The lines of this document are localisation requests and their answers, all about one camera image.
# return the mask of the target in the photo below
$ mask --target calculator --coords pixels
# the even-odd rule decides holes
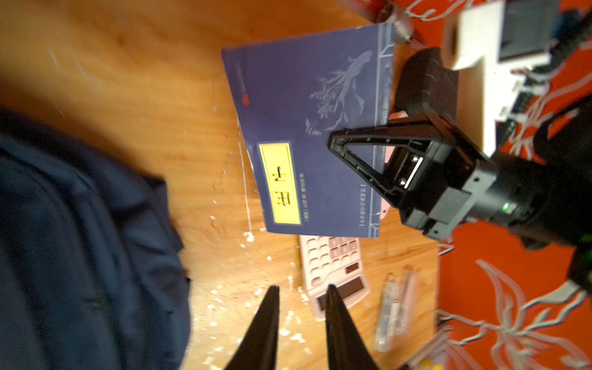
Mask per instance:
[[[370,292],[358,238],[301,235],[300,256],[304,286],[317,321],[325,319],[330,284],[337,287],[347,308]]]

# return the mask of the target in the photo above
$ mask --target navy blue cloth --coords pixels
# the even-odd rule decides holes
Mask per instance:
[[[189,284],[166,184],[8,111],[0,172],[0,368],[177,369]]]

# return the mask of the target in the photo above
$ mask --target wooden table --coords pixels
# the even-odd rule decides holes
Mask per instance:
[[[208,368],[208,356],[223,368],[262,298],[256,291],[272,284],[281,287],[281,323],[295,313],[282,327],[306,340],[280,336],[278,369],[326,368],[324,323],[297,290],[298,239],[260,230],[220,49],[366,21],[332,0],[1,0],[0,8],[0,104],[166,178],[194,282],[184,369]],[[362,254],[372,291],[350,313],[375,360],[393,369],[433,334],[437,247],[391,210]],[[420,271],[415,319],[408,340],[379,354],[382,282],[407,264]]]

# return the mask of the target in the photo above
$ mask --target yellow label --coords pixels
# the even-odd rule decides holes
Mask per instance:
[[[259,144],[276,224],[300,225],[290,143]]]

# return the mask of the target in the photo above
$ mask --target book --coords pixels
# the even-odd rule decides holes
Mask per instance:
[[[393,52],[392,24],[222,51],[269,232],[378,237],[381,197],[327,145],[387,123]],[[383,170],[384,147],[357,147]]]

